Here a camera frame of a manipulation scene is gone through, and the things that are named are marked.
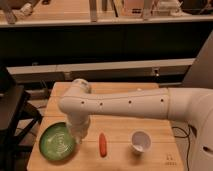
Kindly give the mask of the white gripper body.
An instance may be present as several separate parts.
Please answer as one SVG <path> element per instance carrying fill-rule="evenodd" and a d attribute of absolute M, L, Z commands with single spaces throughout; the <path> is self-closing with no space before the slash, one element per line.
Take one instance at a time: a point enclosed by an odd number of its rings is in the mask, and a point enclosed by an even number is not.
<path fill-rule="evenodd" d="M 68 115 L 66 125 L 69 133 L 76 140 L 76 143 L 81 144 L 82 140 L 88 134 L 90 116 L 86 114 Z"/>

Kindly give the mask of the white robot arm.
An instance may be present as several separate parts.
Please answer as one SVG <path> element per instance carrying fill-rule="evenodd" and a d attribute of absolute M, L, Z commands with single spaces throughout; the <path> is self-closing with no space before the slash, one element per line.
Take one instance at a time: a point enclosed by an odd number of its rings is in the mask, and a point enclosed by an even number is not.
<path fill-rule="evenodd" d="M 115 94 L 93 94 L 76 79 L 58 107 L 67 115 L 71 134 L 87 136 L 91 115 L 112 115 L 185 122 L 197 130 L 191 171 L 213 171 L 213 89 L 157 88 Z"/>

